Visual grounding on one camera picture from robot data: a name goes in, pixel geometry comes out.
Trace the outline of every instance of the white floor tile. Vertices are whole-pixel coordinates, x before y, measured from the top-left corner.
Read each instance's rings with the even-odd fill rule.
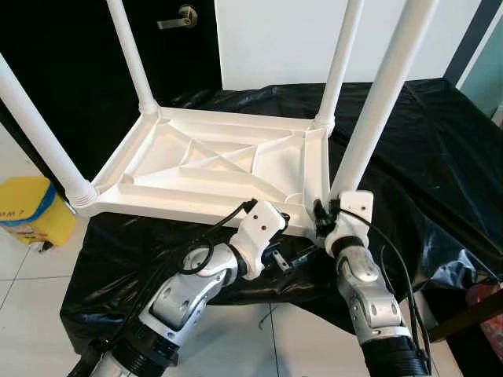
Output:
[[[2,306],[3,299],[6,297],[11,283],[11,280],[0,281],[0,306]]]
[[[0,310],[2,376],[67,375],[77,360],[59,317],[69,278],[16,280]]]
[[[291,304],[273,311],[280,377],[369,375],[356,337]]]
[[[416,296],[416,303],[421,312],[421,317],[424,322],[433,323],[435,318],[431,314],[428,303],[423,299],[420,292],[414,294]],[[400,303],[400,310],[405,318],[405,321],[410,329],[410,313],[407,301],[404,300]],[[439,377],[462,377],[462,373],[457,366],[453,354],[450,352],[449,345],[446,341],[431,344],[431,357],[433,358],[433,375]]]
[[[34,277],[70,276],[82,248],[89,218],[77,216],[72,237],[60,247],[53,247],[43,253],[29,251],[18,279]]]
[[[268,305],[209,306],[166,377],[277,377]]]
[[[27,252],[27,245],[0,228],[0,280],[15,277]]]

